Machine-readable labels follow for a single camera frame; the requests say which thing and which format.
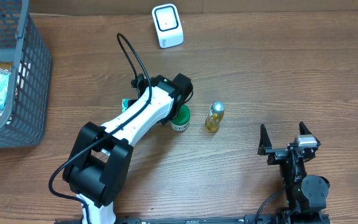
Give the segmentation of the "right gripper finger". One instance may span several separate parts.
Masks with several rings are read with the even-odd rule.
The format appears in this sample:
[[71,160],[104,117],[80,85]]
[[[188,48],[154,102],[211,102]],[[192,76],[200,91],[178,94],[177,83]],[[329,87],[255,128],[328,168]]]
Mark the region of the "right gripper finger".
[[[299,129],[300,129],[300,134],[301,135],[312,134],[311,131],[306,127],[306,124],[304,122],[302,122],[302,121],[299,123]],[[320,146],[321,143],[318,140],[318,138],[315,137],[315,139],[316,139],[316,145]]]
[[264,124],[260,125],[260,141],[257,154],[265,156],[272,153],[272,143],[270,142],[267,129]]

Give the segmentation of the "yellow liquid bottle silver cap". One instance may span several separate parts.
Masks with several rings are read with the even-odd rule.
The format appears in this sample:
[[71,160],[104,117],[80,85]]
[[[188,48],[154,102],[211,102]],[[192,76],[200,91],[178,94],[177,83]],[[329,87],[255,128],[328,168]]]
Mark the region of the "yellow liquid bottle silver cap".
[[215,133],[219,129],[220,122],[224,116],[224,105],[220,101],[215,101],[209,107],[209,112],[206,117],[206,130]]

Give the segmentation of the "green lid white jar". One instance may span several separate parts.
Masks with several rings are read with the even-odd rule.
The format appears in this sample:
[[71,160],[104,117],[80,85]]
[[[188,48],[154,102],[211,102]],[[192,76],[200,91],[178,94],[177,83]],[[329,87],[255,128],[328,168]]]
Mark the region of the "green lid white jar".
[[171,120],[171,128],[176,131],[184,131],[188,128],[191,118],[191,112],[187,105],[182,105],[178,111],[177,117]]

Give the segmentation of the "small teal white packet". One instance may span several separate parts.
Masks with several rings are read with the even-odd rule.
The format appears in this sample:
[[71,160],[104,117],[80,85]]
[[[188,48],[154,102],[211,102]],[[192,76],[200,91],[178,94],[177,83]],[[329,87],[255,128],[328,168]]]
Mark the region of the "small teal white packet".
[[125,98],[122,100],[122,112],[125,112],[130,106],[132,106],[137,100]]

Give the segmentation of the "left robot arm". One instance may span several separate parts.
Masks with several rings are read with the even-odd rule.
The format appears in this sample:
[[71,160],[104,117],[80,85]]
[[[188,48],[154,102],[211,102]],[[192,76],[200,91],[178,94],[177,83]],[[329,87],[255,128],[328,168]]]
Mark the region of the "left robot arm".
[[193,92],[191,79],[161,75],[141,85],[142,96],[118,117],[86,123],[77,135],[63,179],[82,204],[82,223],[114,223],[113,203],[124,186],[134,146],[156,123],[175,119]]

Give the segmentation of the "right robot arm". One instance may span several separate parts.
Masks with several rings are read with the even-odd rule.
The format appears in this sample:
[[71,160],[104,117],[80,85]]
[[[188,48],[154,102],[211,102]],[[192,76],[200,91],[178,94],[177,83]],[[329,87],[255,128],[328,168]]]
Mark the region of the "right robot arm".
[[260,125],[260,141],[257,154],[267,156],[268,165],[280,166],[283,189],[271,195],[259,207],[254,222],[265,205],[282,192],[287,206],[278,208],[269,223],[330,223],[328,215],[321,213],[326,208],[330,183],[325,177],[308,175],[305,163],[314,159],[321,143],[306,127],[299,123],[300,134],[286,147],[274,149],[264,124]]

